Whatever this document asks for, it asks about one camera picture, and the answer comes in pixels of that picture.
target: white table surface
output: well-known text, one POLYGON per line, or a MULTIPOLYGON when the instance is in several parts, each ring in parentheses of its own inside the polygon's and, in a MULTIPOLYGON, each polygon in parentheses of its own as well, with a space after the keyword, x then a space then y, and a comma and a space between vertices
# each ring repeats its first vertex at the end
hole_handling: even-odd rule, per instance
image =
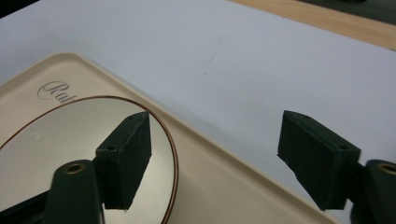
MULTIPOLYGON (((283 110, 396 161, 396 52, 223 0, 41 0, 0 19, 0 83, 72 51, 306 198, 283 110)), ((349 223, 348 211, 331 212, 349 223)))

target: copper mirror rim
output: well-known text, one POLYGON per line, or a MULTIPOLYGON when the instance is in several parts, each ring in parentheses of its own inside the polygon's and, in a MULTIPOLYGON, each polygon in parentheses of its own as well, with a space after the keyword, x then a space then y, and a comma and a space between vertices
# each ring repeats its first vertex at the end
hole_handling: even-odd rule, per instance
POLYGON ((171 198, 169 200, 169 204, 168 207, 166 209, 166 213, 163 216, 163 221, 162 223, 167 223, 173 206, 175 204, 175 199, 176 199, 176 195, 177 195, 177 185, 178 185, 178 158, 177 158, 177 151, 176 151, 176 146, 175 146, 175 142, 172 138, 172 135, 170 134, 169 130, 166 128, 165 124, 163 123, 163 121, 160 119, 160 117, 158 115, 156 115, 151 109, 149 109, 148 107, 138 103, 137 101, 131 100, 131 99, 127 99, 124 97, 120 97, 120 96, 113 96, 113 95, 96 95, 96 96, 89 96, 89 97, 83 97, 80 99, 77 99, 75 101, 72 102, 68 102, 66 104, 63 105, 58 105, 55 106, 54 108, 50 109, 49 111, 41 114, 40 116, 36 117, 35 119, 32 119, 30 122, 28 122, 26 125, 24 125, 22 128, 20 128, 17 132, 15 132, 14 134, 12 134, 11 137, 8 138, 8 140, 0 146, 0 150, 2 150, 3 146, 5 146, 9 141, 11 141, 16 135, 18 135, 18 133, 20 133, 23 129, 25 129, 26 127, 28 127, 30 124, 32 124, 33 122, 35 122, 38 119, 41 119, 42 117, 44 117, 45 115, 49 114, 50 112, 59 109, 61 107, 67 106, 67 105, 71 105, 73 103, 77 103, 77 102, 82 102, 82 101, 86 101, 86 100, 92 100, 92 99, 115 99, 115 100, 121 100, 121 101, 125 101, 137 106, 142 107, 144 110, 148 111, 150 113, 150 115, 152 117, 154 117, 162 126, 163 130, 166 133, 166 136, 169 140, 169 143, 171 145, 172 148, 172 155, 173 155, 173 159, 174 159, 174 181, 173 181, 173 187, 172 187, 172 194, 171 194, 171 198))

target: tray rim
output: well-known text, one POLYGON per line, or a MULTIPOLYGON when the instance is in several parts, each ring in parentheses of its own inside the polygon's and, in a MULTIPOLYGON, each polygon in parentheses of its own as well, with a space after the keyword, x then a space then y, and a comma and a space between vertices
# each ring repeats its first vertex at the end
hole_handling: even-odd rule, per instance
POLYGON ((302 206, 302 210, 307 211, 307 213, 314 213, 320 217, 324 217, 329 220, 331 223, 339 223, 337 219, 333 216, 326 215, 325 213, 320 213, 319 210, 310 203, 307 199, 304 199, 302 196, 296 194, 291 189, 284 187, 278 181, 276 181, 273 177, 266 175, 264 172, 258 170, 257 168, 251 166, 249 163, 237 158, 232 152, 228 151, 220 145, 219 143, 213 142, 208 136, 199 131, 192 128, 189 124, 186 124, 182 120, 177 119, 170 112, 163 109, 159 103, 155 101, 155 99, 150 98, 149 96, 143 94, 139 91, 138 88, 133 86, 131 83, 123 80, 121 77, 114 75, 112 72, 106 70, 103 66, 98 64, 96 61, 91 60, 89 57, 82 56, 75 52, 60 52, 56 54, 52 54, 37 63, 34 63, 23 72, 19 73, 15 77, 9 79, 4 84, 0 85, 0 94, 7 93, 7 91, 12 91, 12 85, 18 85, 19 81, 24 81, 25 79, 29 79, 29 71, 31 69, 35 69, 40 66, 42 63, 48 63, 50 61, 57 61, 61 59, 71 59, 74 61, 78 61, 79 63, 83 63, 90 68, 93 68, 98 71, 96 74, 98 77, 110 80, 114 88, 117 88, 119 95, 115 97, 123 97, 139 104, 145 104, 145 108, 153 111, 157 116, 162 118, 164 124, 169 123, 170 125, 177 128, 179 131, 183 132, 188 136, 194 136, 197 138, 199 142, 203 145, 210 146, 210 148, 206 148, 206 150, 210 150, 212 153, 217 156, 222 157, 225 161, 234 166, 238 167, 243 173, 249 173, 250 177, 260 183, 262 186, 266 186, 267 189, 271 189, 277 191, 277 193, 282 194, 284 198, 287 198, 290 203, 302 206))

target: wooden surface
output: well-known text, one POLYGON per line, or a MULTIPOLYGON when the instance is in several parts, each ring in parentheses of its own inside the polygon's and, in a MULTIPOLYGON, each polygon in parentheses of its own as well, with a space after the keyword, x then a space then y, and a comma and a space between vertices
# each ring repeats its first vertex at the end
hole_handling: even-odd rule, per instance
POLYGON ((295 0, 232 0, 387 49, 396 50, 396 26, 295 0))

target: beige plastic tray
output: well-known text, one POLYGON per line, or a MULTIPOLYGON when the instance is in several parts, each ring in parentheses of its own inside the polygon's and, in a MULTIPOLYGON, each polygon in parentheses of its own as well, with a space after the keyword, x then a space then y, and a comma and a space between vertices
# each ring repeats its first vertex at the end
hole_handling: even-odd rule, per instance
POLYGON ((168 223, 337 223, 186 126, 148 97, 72 53, 51 56, 0 87, 0 145, 46 111, 97 95, 125 97, 144 105, 160 117, 172 135, 179 180, 168 223), (62 81, 67 88, 41 95, 40 88, 53 81, 62 81))

